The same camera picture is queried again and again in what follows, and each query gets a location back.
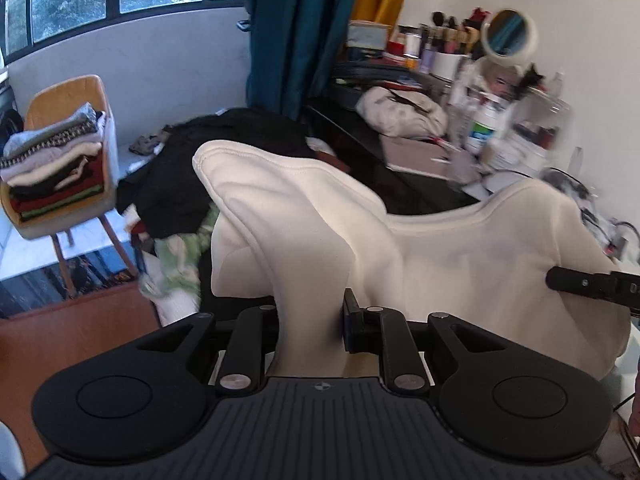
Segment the cream knit cardigan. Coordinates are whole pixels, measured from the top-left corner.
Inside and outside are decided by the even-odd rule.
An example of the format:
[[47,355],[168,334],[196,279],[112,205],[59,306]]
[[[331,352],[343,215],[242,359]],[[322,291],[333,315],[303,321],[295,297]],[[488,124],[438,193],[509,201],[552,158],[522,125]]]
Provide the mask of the cream knit cardigan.
[[213,141],[198,150],[198,168],[219,209],[213,293],[276,300],[274,374],[373,373],[374,359],[343,346],[348,288],[363,307],[410,321],[447,312],[595,378],[627,348],[627,309],[546,285],[554,266],[608,273],[613,263],[575,203],[544,182],[521,180],[441,214],[398,216],[318,160]]

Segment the wooden basket of clothes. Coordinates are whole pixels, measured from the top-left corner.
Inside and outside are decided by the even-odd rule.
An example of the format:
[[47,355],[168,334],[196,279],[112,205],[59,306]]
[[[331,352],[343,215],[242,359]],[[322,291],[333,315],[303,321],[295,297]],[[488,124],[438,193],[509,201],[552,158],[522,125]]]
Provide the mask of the wooden basket of clothes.
[[102,150],[96,156],[81,156],[46,180],[29,186],[9,186],[1,179],[4,213],[25,240],[49,237],[63,277],[66,296],[76,296],[58,236],[70,234],[81,223],[96,219],[101,223],[129,274],[137,269],[127,256],[106,214],[115,208],[119,179],[116,125],[102,79],[79,76],[37,93],[30,102],[25,130],[39,130],[70,117],[81,105],[90,103],[103,115]]

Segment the green floral garment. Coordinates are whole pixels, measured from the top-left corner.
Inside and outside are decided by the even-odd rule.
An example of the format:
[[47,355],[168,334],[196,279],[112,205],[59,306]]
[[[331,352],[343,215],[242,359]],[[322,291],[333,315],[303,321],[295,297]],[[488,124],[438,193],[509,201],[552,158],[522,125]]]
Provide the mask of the green floral garment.
[[200,261],[209,250],[218,216],[218,207],[211,203],[194,233],[153,240],[152,252],[142,252],[144,273],[140,289],[145,297],[160,300],[173,292],[184,292],[196,301],[201,299]]

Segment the black garment pile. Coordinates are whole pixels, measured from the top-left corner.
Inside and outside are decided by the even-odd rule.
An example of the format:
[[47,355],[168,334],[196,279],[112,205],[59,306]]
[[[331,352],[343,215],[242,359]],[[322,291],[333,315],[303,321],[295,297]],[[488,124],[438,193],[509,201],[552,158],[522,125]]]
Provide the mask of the black garment pile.
[[208,142],[231,141],[298,158],[317,157],[308,129],[290,118],[232,108],[167,126],[165,146],[149,162],[117,183],[115,209],[133,206],[146,232],[157,240],[196,232],[213,199],[198,168],[198,150]]

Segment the grey notebook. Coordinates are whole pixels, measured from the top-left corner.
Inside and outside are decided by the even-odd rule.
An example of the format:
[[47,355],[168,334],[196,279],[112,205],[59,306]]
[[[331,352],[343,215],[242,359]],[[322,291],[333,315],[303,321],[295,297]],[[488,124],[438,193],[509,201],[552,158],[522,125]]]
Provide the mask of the grey notebook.
[[380,136],[388,169],[468,185],[480,180],[475,158],[445,141],[426,142]]

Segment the beige handbag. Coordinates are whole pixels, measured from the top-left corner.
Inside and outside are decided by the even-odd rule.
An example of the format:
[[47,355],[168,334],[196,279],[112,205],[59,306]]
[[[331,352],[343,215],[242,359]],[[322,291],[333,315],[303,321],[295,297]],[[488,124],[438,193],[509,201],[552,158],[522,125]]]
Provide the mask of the beige handbag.
[[372,129],[390,138],[441,138],[448,126],[442,107],[415,91],[373,87],[358,100],[356,112]]

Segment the white supplement bottle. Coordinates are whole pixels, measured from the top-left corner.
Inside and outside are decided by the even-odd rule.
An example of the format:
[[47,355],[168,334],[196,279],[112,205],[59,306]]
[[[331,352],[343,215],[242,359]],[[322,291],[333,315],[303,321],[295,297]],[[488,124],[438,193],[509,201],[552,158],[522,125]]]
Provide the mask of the white supplement bottle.
[[504,112],[503,99],[488,94],[480,99],[480,106],[473,116],[472,125],[465,138],[465,149],[478,156],[488,140],[499,129]]

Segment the black desk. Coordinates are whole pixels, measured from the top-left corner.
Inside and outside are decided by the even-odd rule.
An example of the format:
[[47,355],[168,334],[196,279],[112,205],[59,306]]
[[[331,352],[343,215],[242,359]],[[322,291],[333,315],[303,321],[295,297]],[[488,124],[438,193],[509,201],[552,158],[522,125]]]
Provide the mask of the black desk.
[[451,88],[445,81],[404,66],[338,61],[326,88],[304,111],[310,132],[329,144],[350,175],[378,194],[391,214],[436,214],[475,204],[475,197],[445,180],[403,174],[386,166],[380,135],[355,110],[366,90],[384,82],[408,82],[439,104]]

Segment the pale folded garment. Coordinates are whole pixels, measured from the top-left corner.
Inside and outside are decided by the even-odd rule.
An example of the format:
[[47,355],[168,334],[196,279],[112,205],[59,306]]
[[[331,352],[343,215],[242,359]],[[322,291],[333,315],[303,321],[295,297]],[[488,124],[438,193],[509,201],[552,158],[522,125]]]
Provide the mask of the pale folded garment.
[[59,154],[58,157],[45,157],[39,162],[30,162],[26,170],[2,170],[1,179],[9,186],[29,186],[40,183],[50,178],[58,171],[69,165],[81,156],[96,156],[102,150],[101,142],[84,142]]

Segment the black white patterned knit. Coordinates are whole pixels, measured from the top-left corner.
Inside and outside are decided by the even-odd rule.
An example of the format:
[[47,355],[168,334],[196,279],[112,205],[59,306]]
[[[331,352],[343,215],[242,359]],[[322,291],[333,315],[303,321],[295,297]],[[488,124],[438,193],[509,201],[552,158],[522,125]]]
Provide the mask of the black white patterned knit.
[[1,159],[1,169],[20,174],[36,167],[53,162],[78,144],[101,143],[104,127],[93,126],[88,122],[73,126],[55,133],[50,138],[40,141],[21,154]]

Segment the round white mirror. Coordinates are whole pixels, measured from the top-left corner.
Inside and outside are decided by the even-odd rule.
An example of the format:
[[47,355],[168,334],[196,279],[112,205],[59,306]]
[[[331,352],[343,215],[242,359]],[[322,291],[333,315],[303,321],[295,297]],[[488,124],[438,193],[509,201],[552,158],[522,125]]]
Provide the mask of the round white mirror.
[[480,41],[491,62],[524,70],[537,51],[538,28],[527,14],[502,9],[483,22]]

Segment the grey folded sweater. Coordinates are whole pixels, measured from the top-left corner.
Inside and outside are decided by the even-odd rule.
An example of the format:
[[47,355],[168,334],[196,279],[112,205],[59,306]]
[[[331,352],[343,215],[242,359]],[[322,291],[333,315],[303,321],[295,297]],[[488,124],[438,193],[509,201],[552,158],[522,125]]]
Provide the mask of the grey folded sweater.
[[84,124],[88,122],[89,124],[96,126],[99,122],[99,119],[103,113],[100,110],[95,110],[90,103],[85,103],[81,105],[77,110],[60,122],[56,122],[53,125],[41,128],[39,130],[29,130],[23,131],[21,133],[14,133],[6,142],[6,145],[3,148],[3,157],[9,158],[18,154],[23,153],[31,146],[34,146],[40,141],[46,140],[53,136],[55,133],[58,133],[67,128]]

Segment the teal curtain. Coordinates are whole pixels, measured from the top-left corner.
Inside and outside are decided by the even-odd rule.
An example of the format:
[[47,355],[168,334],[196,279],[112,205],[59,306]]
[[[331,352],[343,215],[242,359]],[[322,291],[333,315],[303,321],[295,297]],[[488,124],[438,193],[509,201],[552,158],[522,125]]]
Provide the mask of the teal curtain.
[[247,0],[246,102],[298,119],[326,88],[355,0]]

